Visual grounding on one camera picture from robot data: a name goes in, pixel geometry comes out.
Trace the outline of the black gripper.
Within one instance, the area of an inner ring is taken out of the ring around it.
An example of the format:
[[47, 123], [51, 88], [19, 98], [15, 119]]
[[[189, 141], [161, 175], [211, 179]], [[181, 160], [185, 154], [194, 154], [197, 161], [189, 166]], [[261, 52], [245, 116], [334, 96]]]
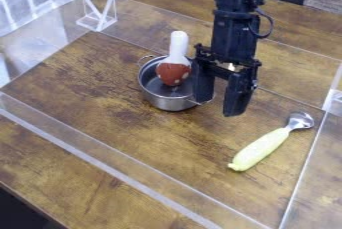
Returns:
[[229, 81], [225, 92], [223, 115], [238, 116], [245, 113], [254, 90], [258, 87], [258, 69], [262, 62], [251, 55], [225, 57], [210, 47], [197, 44], [193, 62], [193, 89], [198, 103], [214, 97], [215, 79]]

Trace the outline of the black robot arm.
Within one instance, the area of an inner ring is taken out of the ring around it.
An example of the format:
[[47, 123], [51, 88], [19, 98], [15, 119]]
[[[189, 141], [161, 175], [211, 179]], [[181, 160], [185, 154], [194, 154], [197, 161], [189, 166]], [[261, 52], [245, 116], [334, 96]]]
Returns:
[[257, 42], [266, 38], [259, 33], [265, 0], [215, 0], [211, 46], [195, 45], [193, 62], [194, 100], [198, 103], [214, 97], [215, 78], [229, 82], [225, 92], [223, 115], [241, 115], [247, 108], [258, 86], [255, 58]]

